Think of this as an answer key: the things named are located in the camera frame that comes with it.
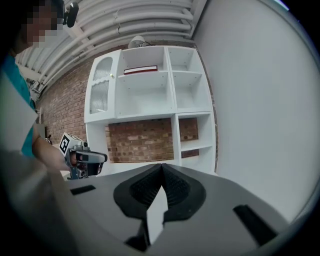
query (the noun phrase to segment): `cabinet door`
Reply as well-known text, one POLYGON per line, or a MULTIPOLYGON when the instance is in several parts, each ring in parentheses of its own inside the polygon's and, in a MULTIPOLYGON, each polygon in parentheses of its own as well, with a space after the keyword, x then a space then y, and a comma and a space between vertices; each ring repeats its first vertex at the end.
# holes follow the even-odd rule
POLYGON ((121 50, 93 61, 84 104, 84 122, 107 122, 115 118, 115 88, 121 50))

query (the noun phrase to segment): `white wall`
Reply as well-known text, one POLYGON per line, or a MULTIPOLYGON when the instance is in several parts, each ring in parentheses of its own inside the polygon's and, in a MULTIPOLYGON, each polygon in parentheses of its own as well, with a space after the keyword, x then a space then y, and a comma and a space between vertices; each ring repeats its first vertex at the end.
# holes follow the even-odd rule
POLYGON ((213 86, 217 174, 292 221, 320 176, 320 76, 294 29, 258 0, 212 0, 195 41, 213 86))

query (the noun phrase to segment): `person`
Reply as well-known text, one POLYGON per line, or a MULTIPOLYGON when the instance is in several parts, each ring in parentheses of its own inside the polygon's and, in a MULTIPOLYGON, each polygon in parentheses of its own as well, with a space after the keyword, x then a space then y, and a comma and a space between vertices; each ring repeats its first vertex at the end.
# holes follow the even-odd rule
MULTIPOLYGON (((46 31, 56 30, 57 25, 62 23, 64 16, 63 0, 39 0, 37 5, 26 15, 25 23, 21 28, 13 46, 2 63, 2 71, 7 75, 11 84, 19 92, 28 105, 34 109, 29 88, 25 79, 21 76, 15 57, 25 49, 39 42, 46 31)), ((66 165, 65 158, 61 152, 40 137, 36 125, 30 129, 23 147, 22 153, 27 157, 36 157, 48 168, 66 171, 70 168, 66 165)), ((75 164, 76 157, 73 156, 71 163, 75 164)))

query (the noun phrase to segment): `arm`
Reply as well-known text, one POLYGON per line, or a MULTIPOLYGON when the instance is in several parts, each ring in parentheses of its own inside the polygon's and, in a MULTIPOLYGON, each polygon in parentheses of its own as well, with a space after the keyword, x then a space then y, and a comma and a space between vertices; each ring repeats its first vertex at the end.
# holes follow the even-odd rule
POLYGON ((70 171, 59 149, 40 137, 36 125, 33 126, 32 153, 49 168, 54 168, 58 171, 70 171))

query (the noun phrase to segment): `red book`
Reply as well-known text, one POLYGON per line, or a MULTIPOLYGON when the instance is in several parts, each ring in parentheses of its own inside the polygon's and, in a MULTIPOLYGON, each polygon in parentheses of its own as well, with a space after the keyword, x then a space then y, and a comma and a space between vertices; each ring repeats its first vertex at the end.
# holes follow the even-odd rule
POLYGON ((158 66, 141 66, 141 67, 125 69, 124 75, 140 73, 140 72, 150 72, 150 71, 158 71, 158 66))

